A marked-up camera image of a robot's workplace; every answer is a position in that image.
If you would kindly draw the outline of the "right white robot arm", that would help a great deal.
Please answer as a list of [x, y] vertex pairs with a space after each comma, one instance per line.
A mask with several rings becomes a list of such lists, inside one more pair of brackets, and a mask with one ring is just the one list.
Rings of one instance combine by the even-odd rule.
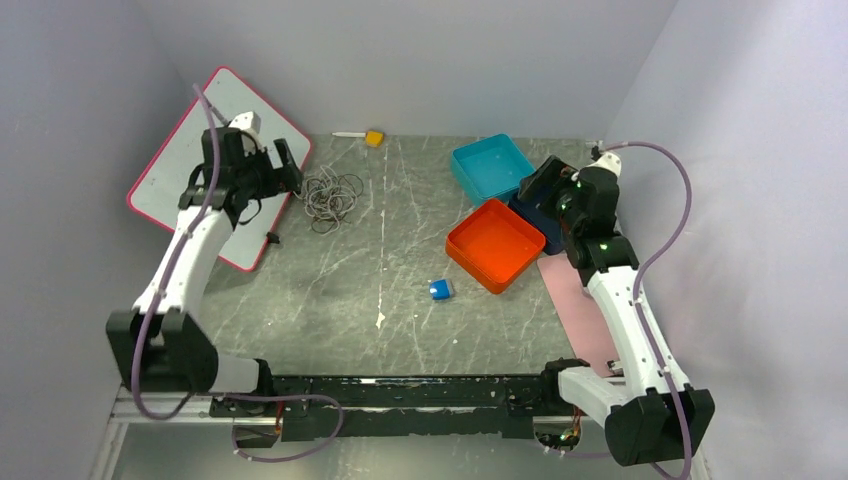
[[560, 227], [567, 259], [600, 309], [624, 380], [613, 384], [582, 359], [552, 361], [539, 398], [550, 413], [573, 406], [599, 423], [621, 466], [671, 460], [689, 466], [715, 403], [680, 370], [653, 317], [641, 265], [617, 227], [620, 173], [621, 160], [612, 153], [581, 168], [551, 155], [519, 184], [518, 199]]

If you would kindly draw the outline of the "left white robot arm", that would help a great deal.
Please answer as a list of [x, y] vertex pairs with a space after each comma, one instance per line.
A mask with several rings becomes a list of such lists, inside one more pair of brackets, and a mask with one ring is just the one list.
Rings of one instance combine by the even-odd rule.
[[247, 225], [250, 203], [298, 193], [303, 174], [288, 142], [278, 138], [273, 166], [268, 147], [238, 127], [216, 127], [201, 136], [203, 160], [188, 176], [178, 199], [177, 224], [160, 265], [133, 306], [110, 314], [106, 335], [125, 387], [141, 414], [156, 413], [145, 393], [181, 393], [236, 398], [249, 414], [261, 416], [277, 400], [268, 363], [220, 353], [203, 332], [197, 315], [211, 270], [236, 230]]

